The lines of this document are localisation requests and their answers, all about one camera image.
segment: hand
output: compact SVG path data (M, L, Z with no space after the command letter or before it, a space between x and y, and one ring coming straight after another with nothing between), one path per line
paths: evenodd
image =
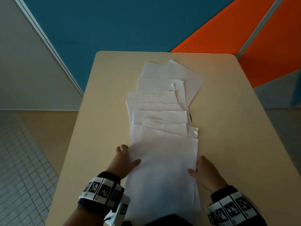
M210 193L214 193L228 186L213 163L206 159L205 156L198 157L196 171L187 169L187 172Z
M124 179L140 163L141 159L130 161L129 147L122 144L116 148L116 155L106 171Z

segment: person's right arm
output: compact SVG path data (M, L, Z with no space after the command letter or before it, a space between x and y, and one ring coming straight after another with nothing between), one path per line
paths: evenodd
M206 190L211 193L212 202L218 202L238 190L229 186L225 179L220 175L216 167L205 156L198 157L196 171L187 170L188 173L196 179ZM265 220L257 212L257 215L238 224L239 226L257 225L267 226Z

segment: person's right hand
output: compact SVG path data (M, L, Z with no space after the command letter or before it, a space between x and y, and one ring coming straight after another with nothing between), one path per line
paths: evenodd
M196 171L187 169L187 172L211 194L228 186L213 163L205 156L198 157Z

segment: tiled floor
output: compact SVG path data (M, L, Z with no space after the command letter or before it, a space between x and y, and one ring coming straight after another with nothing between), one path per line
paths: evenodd
M0 111L0 226L44 225L57 182L17 114Z

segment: beige tabletop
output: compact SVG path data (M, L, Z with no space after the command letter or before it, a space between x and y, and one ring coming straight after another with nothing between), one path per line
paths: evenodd
M189 105L199 154L249 196L268 225L299 225L301 178L235 56L121 51L96 54L46 225L62 225L115 148L129 144L126 97L136 90L144 62L170 59L207 77ZM211 203L201 187L199 194L203 208ZM207 217L201 225L209 225Z

